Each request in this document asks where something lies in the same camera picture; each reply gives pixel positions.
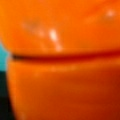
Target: orange container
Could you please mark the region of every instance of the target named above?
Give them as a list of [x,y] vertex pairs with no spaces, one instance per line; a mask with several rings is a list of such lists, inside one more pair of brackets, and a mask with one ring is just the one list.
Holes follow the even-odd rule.
[[120,120],[120,57],[8,63],[17,120]]
[[0,0],[0,35],[17,120],[120,120],[119,0]]
[[120,50],[119,0],[0,0],[4,46],[19,56]]

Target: dark background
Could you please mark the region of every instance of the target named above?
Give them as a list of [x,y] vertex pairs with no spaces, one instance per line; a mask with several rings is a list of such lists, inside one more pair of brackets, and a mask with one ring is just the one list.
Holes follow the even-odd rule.
[[0,120],[14,120],[6,84],[6,74],[0,71]]

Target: orange surface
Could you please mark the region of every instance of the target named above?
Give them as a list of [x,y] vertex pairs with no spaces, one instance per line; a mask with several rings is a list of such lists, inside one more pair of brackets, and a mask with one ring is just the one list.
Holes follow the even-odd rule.
[[120,120],[120,0],[0,0],[0,35],[17,120]]
[[0,28],[21,56],[120,51],[120,1],[0,0]]
[[8,63],[17,120],[120,120],[120,57]]

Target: orange plastic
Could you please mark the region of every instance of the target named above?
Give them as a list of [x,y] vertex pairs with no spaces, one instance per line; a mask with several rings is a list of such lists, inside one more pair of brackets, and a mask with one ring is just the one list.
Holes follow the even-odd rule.
[[120,57],[10,59],[8,68],[17,120],[120,120]]
[[0,23],[15,55],[120,50],[119,0],[0,0]]
[[120,0],[0,0],[0,35],[17,120],[120,120]]

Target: orange object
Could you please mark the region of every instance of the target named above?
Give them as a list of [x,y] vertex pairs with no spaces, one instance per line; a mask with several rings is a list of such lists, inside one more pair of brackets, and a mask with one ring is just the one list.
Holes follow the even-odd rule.
[[0,35],[17,120],[120,119],[119,0],[0,0]]
[[120,57],[10,59],[8,85],[17,120],[120,119]]
[[120,50],[119,0],[0,0],[5,47],[19,56]]

